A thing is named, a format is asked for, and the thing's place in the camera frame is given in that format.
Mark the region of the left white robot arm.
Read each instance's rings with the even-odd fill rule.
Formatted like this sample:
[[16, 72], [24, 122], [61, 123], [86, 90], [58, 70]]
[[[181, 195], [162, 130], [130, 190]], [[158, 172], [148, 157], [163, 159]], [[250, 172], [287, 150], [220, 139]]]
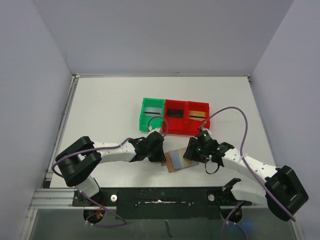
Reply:
[[139, 162], [148, 159], [152, 163], [165, 161], [164, 137], [156, 128], [146, 137], [126, 138], [121, 143], [93, 142], [83, 136], [63, 150], [51, 169], [64, 179], [68, 187], [75, 187], [88, 198], [101, 194], [98, 183], [91, 176], [99, 165], [110, 162]]

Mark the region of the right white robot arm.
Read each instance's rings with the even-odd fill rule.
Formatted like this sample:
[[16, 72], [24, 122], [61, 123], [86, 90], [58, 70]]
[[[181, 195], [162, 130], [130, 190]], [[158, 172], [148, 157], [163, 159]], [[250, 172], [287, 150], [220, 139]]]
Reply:
[[285, 165], [273, 166], [242, 154], [233, 145], [212, 139], [208, 131], [201, 131], [189, 139], [185, 159], [216, 163], [218, 167], [232, 169], [255, 183], [247, 185], [236, 180], [224, 189], [238, 201], [267, 206], [280, 220], [293, 219], [297, 211], [309, 200], [309, 196], [295, 171]]

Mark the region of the brown leather card holder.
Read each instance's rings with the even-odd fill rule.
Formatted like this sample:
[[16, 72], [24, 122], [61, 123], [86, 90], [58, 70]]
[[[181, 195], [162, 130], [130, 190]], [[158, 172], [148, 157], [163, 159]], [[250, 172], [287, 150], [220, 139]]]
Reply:
[[186, 149], [187, 148], [185, 147], [176, 150], [169, 150], [168, 152], [166, 152], [164, 154], [165, 162], [162, 162], [161, 166], [166, 167], [169, 173], [174, 173], [189, 168], [183, 166], [183, 161], [187, 160], [183, 157]]

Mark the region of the gold credit card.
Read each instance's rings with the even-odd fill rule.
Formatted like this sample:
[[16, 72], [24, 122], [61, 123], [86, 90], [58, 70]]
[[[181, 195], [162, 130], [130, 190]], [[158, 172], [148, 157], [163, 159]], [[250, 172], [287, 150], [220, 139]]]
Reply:
[[189, 167], [193, 167], [193, 166], [197, 166], [199, 163], [193, 160], [188, 160], [188, 159], [184, 159], [183, 160], [183, 167], [184, 168], [189, 168]]

